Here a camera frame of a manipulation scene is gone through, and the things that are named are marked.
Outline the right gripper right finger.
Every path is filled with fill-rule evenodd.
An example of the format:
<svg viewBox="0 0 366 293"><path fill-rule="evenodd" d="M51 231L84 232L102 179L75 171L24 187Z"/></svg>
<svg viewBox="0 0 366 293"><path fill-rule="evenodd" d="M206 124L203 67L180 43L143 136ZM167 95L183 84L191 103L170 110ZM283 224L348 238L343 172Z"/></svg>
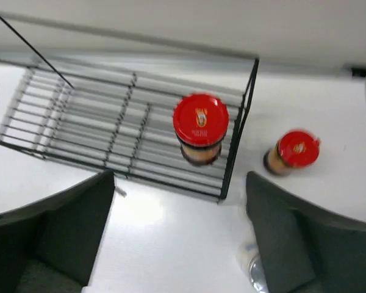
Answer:
<svg viewBox="0 0 366 293"><path fill-rule="evenodd" d="M366 292L366 222L303 200L256 172L246 213L270 292Z"/></svg>

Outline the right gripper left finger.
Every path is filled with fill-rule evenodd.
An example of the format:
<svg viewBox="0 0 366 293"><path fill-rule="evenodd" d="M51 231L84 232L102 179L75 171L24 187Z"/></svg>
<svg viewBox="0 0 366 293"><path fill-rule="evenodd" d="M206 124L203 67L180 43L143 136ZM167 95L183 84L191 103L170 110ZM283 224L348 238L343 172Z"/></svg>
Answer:
<svg viewBox="0 0 366 293"><path fill-rule="evenodd" d="M115 193L110 170L0 213L0 292L88 286Z"/></svg>

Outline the red lid sauce jar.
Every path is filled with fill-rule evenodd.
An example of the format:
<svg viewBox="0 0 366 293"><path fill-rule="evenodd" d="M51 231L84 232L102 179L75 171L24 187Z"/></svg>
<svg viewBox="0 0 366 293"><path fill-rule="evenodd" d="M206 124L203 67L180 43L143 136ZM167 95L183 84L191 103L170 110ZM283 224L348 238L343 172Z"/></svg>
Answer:
<svg viewBox="0 0 366 293"><path fill-rule="evenodd" d="M173 128L181 153L192 165L210 165L217 160L228 126L225 103L210 94L185 96L173 111Z"/></svg>
<svg viewBox="0 0 366 293"><path fill-rule="evenodd" d="M320 154L321 140L305 129L285 133L263 157L267 171L276 176L287 176L313 165Z"/></svg>

